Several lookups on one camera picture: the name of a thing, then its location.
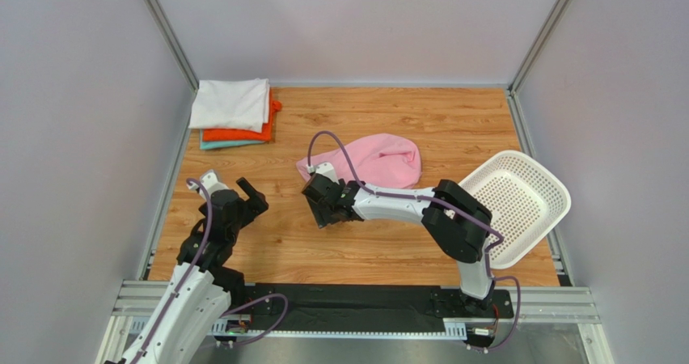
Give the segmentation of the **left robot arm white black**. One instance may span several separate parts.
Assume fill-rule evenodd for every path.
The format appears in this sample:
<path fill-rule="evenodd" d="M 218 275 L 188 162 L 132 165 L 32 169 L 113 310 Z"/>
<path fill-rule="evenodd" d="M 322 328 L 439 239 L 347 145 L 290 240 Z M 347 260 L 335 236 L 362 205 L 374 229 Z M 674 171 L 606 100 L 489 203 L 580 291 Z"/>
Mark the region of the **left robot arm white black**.
<path fill-rule="evenodd" d="M 203 217 L 181 244 L 165 293 L 119 363 L 188 363 L 222 314 L 245 307 L 244 275 L 225 263 L 239 232 L 268 210 L 268 202 L 245 178 L 236 184 L 242 196 L 214 171 L 187 180 L 204 200 Z"/>

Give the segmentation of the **pink t shirt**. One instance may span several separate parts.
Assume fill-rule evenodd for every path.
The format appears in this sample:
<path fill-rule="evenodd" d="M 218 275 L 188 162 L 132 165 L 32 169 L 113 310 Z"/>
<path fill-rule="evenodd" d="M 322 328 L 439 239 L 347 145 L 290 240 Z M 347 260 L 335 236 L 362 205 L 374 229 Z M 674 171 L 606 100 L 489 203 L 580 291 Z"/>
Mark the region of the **pink t shirt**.
<path fill-rule="evenodd" d="M 421 153 L 417 145 L 401 136 L 378 133 L 344 145 L 359 179 L 384 188 L 412 188 L 421 178 Z M 341 149 L 311 156 L 311 165 L 330 163 L 338 179 L 354 180 Z M 296 168 L 304 180 L 310 179 L 307 157 Z"/>

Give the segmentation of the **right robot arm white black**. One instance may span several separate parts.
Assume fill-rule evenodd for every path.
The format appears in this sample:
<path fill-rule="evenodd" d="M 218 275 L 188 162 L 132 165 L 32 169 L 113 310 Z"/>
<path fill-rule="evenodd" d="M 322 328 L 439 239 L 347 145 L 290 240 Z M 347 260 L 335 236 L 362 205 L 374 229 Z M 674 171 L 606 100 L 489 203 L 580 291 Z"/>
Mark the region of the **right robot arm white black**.
<path fill-rule="evenodd" d="M 433 188 L 383 188 L 363 181 L 331 180 L 314 173 L 302 195 L 320 228 L 338 222 L 391 220 L 424 227 L 455 260 L 460 294 L 468 309 L 492 306 L 495 282 L 488 271 L 488 238 L 497 232 L 492 213 L 452 180 Z"/>

